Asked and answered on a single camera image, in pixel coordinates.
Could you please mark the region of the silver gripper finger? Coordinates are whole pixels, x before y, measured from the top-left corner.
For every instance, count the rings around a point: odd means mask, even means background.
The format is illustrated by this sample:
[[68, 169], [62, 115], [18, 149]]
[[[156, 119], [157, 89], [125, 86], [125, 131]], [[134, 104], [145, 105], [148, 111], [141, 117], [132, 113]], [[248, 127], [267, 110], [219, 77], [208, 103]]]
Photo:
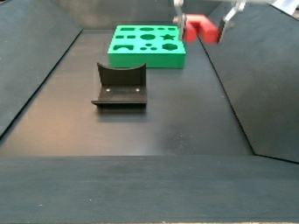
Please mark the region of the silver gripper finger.
[[221, 18], [219, 22], [219, 40], [217, 43], [223, 40], [224, 33], [227, 28], [229, 27], [229, 20], [235, 17], [235, 15], [244, 10], [247, 4], [247, 0], [236, 0], [233, 7], [228, 11], [227, 15]]
[[176, 17], [173, 18], [173, 22], [177, 24], [178, 29], [178, 39], [182, 39], [184, 34], [184, 26], [185, 26], [185, 15], [182, 13], [182, 0], [172, 0]]

